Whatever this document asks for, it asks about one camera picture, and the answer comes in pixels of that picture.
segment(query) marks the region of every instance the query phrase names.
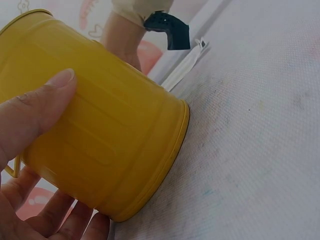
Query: finger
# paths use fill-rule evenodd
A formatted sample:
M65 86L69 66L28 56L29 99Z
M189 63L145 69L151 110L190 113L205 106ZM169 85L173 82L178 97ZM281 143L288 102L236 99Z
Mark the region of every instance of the finger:
M81 240L106 240L110 230L109 217L97 213L92 218Z
M39 180L40 177L25 166L18 178L11 178L1 186L1 193L7 198L12 208L17 211L25 203Z
M38 216L31 217L25 222L47 238L57 232L74 201L72 197L58 190Z
M35 91L0 104L0 171L60 118L76 91L66 69Z
M59 229L59 231L49 239L80 240L90 221L92 212L92 209L78 201L68 218L65 220L65 222Z

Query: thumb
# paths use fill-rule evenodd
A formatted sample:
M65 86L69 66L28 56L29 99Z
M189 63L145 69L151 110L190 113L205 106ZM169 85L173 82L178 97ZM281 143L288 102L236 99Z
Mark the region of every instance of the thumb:
M59 120L76 85L75 72L66 69L37 90L0 104L0 171Z

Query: bucket rim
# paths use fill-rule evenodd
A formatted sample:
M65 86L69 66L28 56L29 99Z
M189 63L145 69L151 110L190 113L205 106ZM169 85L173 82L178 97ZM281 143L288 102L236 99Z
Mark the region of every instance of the bucket rim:
M18 21L19 19L25 17L26 15L33 14L33 13L36 13L36 12L42 12L42 13L49 14L50 16L53 16L51 12L49 12L48 10L45 10L45 9L41 9L41 8L33 9L33 10L30 10L30 11L26 11L26 12L20 14L19 16L15 17L15 18L14 18L13 20L11 20L7 25L5 25L5 26L0 30L0 36L1 36L1 34L3 34L12 24L14 24L16 21Z

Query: wire handle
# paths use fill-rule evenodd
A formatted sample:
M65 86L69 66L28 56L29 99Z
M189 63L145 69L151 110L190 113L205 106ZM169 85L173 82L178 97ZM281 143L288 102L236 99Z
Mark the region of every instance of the wire handle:
M9 165L7 165L4 169L9 175L11 175L11 177L15 179L20 175L21 159L21 155L16 156L14 159L14 169L12 169Z

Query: child's arm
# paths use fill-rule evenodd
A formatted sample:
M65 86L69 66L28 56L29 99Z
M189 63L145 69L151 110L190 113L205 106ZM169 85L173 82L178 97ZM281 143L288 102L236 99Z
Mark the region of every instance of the child's arm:
M141 70L138 46L146 30L144 21L155 11L168 12L173 0L112 0L101 43L111 53Z

